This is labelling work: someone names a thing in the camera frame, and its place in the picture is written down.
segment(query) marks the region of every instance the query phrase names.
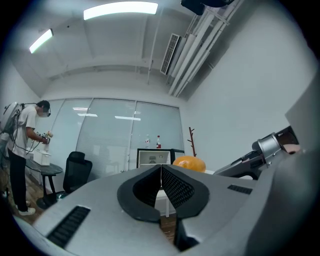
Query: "white sneaker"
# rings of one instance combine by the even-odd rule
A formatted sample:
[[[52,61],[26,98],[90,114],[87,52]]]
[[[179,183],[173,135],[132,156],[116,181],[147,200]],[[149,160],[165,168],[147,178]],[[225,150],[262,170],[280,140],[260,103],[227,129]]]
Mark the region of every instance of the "white sneaker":
[[[27,216],[27,215],[35,214],[35,212],[36,212],[35,208],[28,207],[27,211],[19,211],[19,214],[22,216]]]
[[[31,203],[29,201],[25,201],[26,207],[30,207]]]

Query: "orange object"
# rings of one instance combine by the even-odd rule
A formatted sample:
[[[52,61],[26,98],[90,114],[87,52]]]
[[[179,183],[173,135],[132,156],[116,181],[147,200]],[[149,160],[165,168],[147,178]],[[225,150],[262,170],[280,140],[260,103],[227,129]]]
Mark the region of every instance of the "orange object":
[[[173,165],[200,173],[204,173],[206,171],[205,162],[195,156],[190,155],[178,157],[176,160],[174,160]]]

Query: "black office chair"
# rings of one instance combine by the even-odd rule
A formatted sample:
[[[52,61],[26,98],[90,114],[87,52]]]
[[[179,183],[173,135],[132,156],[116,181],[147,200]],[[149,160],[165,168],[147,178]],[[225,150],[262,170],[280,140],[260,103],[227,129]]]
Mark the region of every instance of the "black office chair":
[[[72,193],[87,183],[92,169],[92,162],[85,160],[82,152],[71,152],[66,160],[63,189],[67,194]]]

